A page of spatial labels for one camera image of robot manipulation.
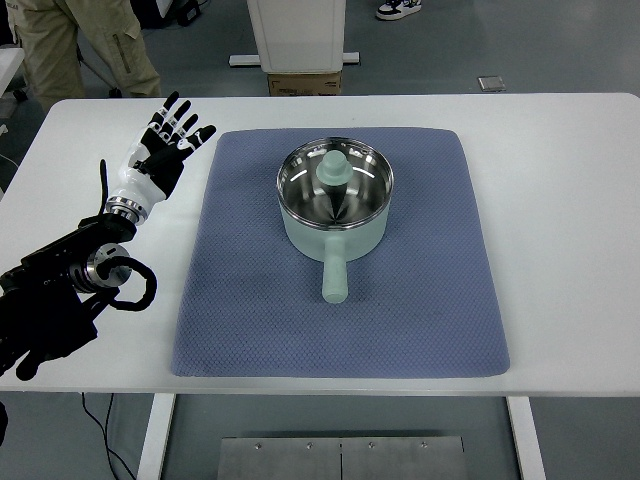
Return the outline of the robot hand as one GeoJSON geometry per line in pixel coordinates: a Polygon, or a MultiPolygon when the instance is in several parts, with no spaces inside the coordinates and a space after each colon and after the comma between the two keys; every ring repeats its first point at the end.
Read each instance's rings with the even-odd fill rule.
{"type": "Polygon", "coordinates": [[[130,146],[119,171],[122,197],[139,204],[169,198],[184,170],[184,162],[216,132],[207,125],[192,128],[198,115],[191,102],[171,93],[130,146]]]}

